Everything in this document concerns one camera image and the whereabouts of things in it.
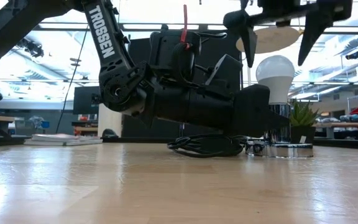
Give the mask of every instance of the red wire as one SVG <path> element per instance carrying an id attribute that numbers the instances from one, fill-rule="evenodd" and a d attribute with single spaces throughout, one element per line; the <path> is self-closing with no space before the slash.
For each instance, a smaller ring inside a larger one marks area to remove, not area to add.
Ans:
<path id="1" fill-rule="evenodd" d="M 185 17 L 185 28 L 181 32 L 180 42 L 186 43 L 186 35 L 187 35 L 187 5 L 186 4 L 183 5 L 183 15 Z"/>

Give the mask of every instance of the plant pot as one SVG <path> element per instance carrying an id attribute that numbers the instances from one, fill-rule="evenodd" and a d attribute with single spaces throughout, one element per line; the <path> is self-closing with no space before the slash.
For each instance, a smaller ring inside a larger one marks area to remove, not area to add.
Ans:
<path id="1" fill-rule="evenodd" d="M 313 126 L 292 126 L 291 127 L 291 143 L 299 144 L 313 144 L 314 134 L 316 133 L 316 127 Z"/>

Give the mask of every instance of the chrome lamp base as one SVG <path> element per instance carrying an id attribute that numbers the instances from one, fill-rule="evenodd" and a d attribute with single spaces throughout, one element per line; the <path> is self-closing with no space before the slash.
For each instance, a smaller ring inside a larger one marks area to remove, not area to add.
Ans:
<path id="1" fill-rule="evenodd" d="M 276 158 L 307 158 L 313 157 L 312 144 L 268 144 L 263 141 L 247 142 L 246 154 Z"/>

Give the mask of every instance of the potted plant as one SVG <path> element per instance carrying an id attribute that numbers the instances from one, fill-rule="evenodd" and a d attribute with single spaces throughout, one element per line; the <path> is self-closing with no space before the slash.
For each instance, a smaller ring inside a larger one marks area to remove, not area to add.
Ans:
<path id="1" fill-rule="evenodd" d="M 310 108 L 310 102 L 293 102 L 293 111 L 290 116 L 291 122 L 291 143 L 312 144 L 316 127 L 314 123 L 318 116 L 318 110 L 313 112 Z"/>

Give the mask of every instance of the white light bulb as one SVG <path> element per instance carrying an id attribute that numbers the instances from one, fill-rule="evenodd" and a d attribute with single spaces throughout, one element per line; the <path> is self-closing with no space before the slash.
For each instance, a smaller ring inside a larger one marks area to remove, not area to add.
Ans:
<path id="1" fill-rule="evenodd" d="M 287 104 L 295 68 L 292 62 L 281 55 L 263 60 L 256 69 L 258 84 L 269 87 L 269 104 Z"/>

